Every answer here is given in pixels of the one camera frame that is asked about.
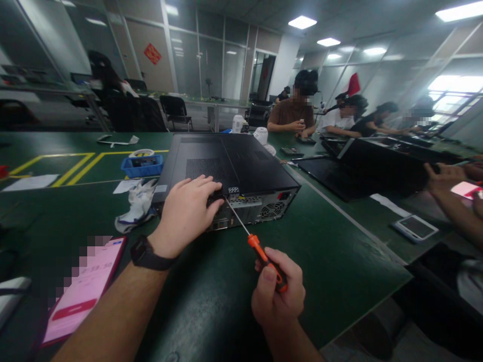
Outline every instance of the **workbench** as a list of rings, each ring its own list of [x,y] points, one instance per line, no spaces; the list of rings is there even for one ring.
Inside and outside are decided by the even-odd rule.
[[[1,248],[20,253],[14,276],[32,279],[0,334],[3,360],[23,360],[41,320],[69,285],[79,256],[95,245],[94,236],[119,233],[114,218],[129,210],[128,194],[113,195],[125,179],[121,161],[136,149],[168,155],[172,134],[136,133],[135,145],[110,148],[96,139],[102,133],[0,133],[0,164],[15,175],[59,174],[51,186],[0,193],[0,223],[9,229]],[[127,142],[131,134],[114,134]],[[270,134],[269,143],[304,149],[306,156],[324,150],[296,144],[293,134]],[[285,216],[251,225],[265,246],[286,252],[304,273],[307,290],[300,322],[317,348],[342,334],[411,279],[404,264],[427,251],[414,246],[389,223],[400,219],[378,202],[344,203],[297,169],[285,165],[302,184]],[[11,180],[0,183],[5,188]],[[149,234],[158,220],[128,236],[116,276],[130,261],[128,249],[139,234]],[[255,255],[241,228],[201,235],[181,255],[162,291],[149,324],[139,360],[258,360],[268,350],[250,307],[258,275]],[[50,360],[61,343],[40,350]]]

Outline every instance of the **right hand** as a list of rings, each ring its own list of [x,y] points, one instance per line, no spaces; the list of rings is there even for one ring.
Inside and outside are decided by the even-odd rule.
[[[287,254],[269,247],[265,254],[287,275],[287,291],[277,293],[277,274],[272,267],[262,269],[259,260],[255,270],[261,271],[258,284],[252,295],[252,311],[262,328],[283,327],[297,320],[303,311],[305,288],[302,284],[302,269]]]
[[[433,195],[450,192],[454,186],[466,180],[466,175],[461,167],[448,166],[444,163],[438,163],[438,166],[440,172],[436,174],[429,163],[424,164],[429,175],[428,190]]]
[[[302,132],[305,129],[304,121],[298,120],[287,125],[287,129],[292,132]]]

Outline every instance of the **black watch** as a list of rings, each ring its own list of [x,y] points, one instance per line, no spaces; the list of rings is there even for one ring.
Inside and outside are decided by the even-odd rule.
[[[168,259],[156,255],[148,239],[141,235],[131,248],[131,259],[135,266],[162,271],[168,270],[178,258]]]

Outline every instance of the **woman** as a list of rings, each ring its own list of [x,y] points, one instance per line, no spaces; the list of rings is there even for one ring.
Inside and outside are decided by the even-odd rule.
[[[394,102],[386,102],[380,106],[377,106],[375,112],[370,115],[363,117],[359,122],[357,122],[351,131],[359,132],[362,137],[371,137],[374,133],[384,133],[384,134],[404,134],[408,132],[408,129],[394,130],[387,127],[384,124],[384,120],[389,117],[391,113],[395,113],[399,110],[397,104]]]
[[[124,96],[136,97],[139,95],[132,90],[125,80],[122,80],[113,69],[111,61],[107,56],[94,50],[89,51],[89,62],[91,63],[92,78],[91,88],[102,90],[102,96]]]

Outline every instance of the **blue basket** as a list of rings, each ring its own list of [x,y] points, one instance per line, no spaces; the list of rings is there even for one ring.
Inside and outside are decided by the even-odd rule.
[[[129,178],[156,176],[163,170],[163,156],[153,155],[144,157],[128,157],[122,161],[121,170]]]

